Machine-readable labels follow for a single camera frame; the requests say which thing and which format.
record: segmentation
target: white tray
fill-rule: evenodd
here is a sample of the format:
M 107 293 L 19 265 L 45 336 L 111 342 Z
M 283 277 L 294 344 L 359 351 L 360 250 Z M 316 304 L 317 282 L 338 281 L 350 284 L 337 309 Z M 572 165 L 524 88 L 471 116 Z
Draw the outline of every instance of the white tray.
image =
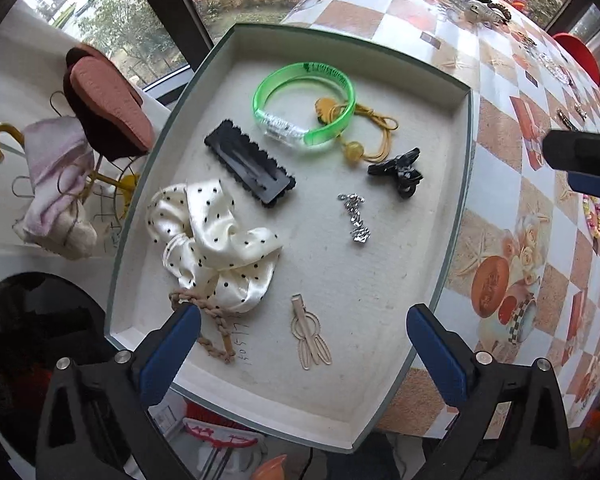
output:
M 264 136 L 251 115 L 257 85 L 288 63 L 319 61 L 352 79 L 358 101 L 400 123 L 392 155 L 419 147 L 424 179 L 400 200 L 390 179 L 350 168 L 340 147 L 298 153 Z M 313 82 L 290 85 L 267 109 L 316 126 L 314 101 L 328 91 Z M 151 153 L 134 195 L 116 255 L 107 305 L 107 335 L 135 349 L 171 314 L 177 285 L 150 243 L 144 212 L 169 184 L 220 178 L 246 228 L 266 226 L 284 242 L 262 302 L 236 320 L 235 347 L 249 361 L 226 365 L 195 345 L 173 388 L 252 428 L 323 449 L 350 451 L 371 430 L 415 353 L 405 332 L 414 303 L 434 308 L 456 240 L 472 158 L 473 93 L 445 73 L 366 41 L 302 28 L 239 24 L 197 70 Z M 298 184 L 273 209 L 263 208 L 203 143 L 231 119 L 293 175 Z M 381 133 L 354 118 L 347 139 L 369 151 Z M 359 193 L 371 230 L 364 246 L 350 240 L 339 193 Z M 320 319 L 333 364 L 305 371 L 290 332 L 290 298 Z M 218 333 L 203 319 L 203 333 Z

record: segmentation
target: blue gripper pad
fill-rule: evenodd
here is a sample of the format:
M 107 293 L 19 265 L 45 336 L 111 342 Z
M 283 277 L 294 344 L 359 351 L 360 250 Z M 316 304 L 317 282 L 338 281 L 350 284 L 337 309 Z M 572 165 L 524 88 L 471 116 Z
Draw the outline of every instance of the blue gripper pad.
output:
M 200 334 L 202 320 L 197 306 L 183 303 L 180 308 L 186 308 L 186 312 L 173 326 L 168 326 L 167 321 L 160 331 L 156 331 L 160 333 L 162 341 L 140 370 L 138 391 L 140 401 L 146 408 L 162 400 Z
M 407 334 L 445 403 L 460 406 L 467 398 L 464 370 L 427 318 L 414 306 L 407 312 Z
M 569 172 L 567 182 L 569 187 L 578 193 L 600 198 L 600 176 Z

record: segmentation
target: table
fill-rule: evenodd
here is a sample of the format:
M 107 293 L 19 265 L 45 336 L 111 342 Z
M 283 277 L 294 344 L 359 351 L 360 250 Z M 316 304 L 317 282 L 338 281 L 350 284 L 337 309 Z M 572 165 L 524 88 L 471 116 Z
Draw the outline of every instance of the table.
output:
M 582 196 L 542 160 L 538 140 L 565 128 L 558 110 L 577 128 L 600 133 L 600 88 L 549 35 L 507 7 L 509 25 L 487 27 L 467 22 L 448 0 L 302 0 L 283 23 L 382 44 L 479 92 L 472 176 L 436 315 L 475 351 L 501 362 L 549 359 L 575 427 L 600 387 L 600 238 L 589 233 Z M 525 48 L 525 36 L 536 46 Z M 554 75 L 556 64 L 568 70 L 576 93 Z M 490 257 L 508 267 L 502 304 L 512 296 L 535 313 L 523 342 L 502 336 L 498 312 L 481 318 L 474 308 Z M 487 436 L 499 434 L 506 410 L 498 407 Z M 416 358 L 378 428 L 439 438 L 455 414 Z

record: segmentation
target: screw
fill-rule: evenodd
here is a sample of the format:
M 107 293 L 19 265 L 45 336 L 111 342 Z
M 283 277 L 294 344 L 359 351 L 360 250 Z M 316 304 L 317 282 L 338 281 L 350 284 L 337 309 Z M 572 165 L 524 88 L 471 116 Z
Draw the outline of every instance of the screw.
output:
M 131 352 L 129 350 L 121 350 L 113 357 L 113 360 L 120 365 L 128 362 L 129 359 L 131 359 Z
M 547 361 L 544 357 L 539 358 L 538 361 L 536 361 L 536 365 L 543 372 L 548 372 L 549 370 L 551 370 L 551 363 Z
M 56 368 L 58 370 L 65 370 L 66 368 L 69 367 L 70 364 L 71 364 L 71 359 L 69 359 L 68 357 L 61 357 L 58 359 L 58 362 L 56 363 Z
M 478 361 L 481 365 L 489 365 L 493 361 L 493 357 L 489 352 L 478 352 L 475 355 L 475 360 Z

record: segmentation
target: green glowing bracelet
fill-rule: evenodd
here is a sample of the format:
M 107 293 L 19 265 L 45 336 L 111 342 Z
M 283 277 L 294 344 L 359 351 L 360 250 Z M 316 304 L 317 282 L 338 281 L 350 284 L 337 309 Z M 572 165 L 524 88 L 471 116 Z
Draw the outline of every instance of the green glowing bracelet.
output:
M 281 86 L 301 79 L 317 79 L 340 90 L 347 106 L 333 123 L 315 130 L 306 130 L 263 110 L 273 92 Z M 253 95 L 253 116 L 256 121 L 268 134 L 290 144 L 302 139 L 305 145 L 315 146 L 333 139 L 348 126 L 355 108 L 356 93 L 349 78 L 337 68 L 324 63 L 294 63 L 276 70 L 260 83 Z

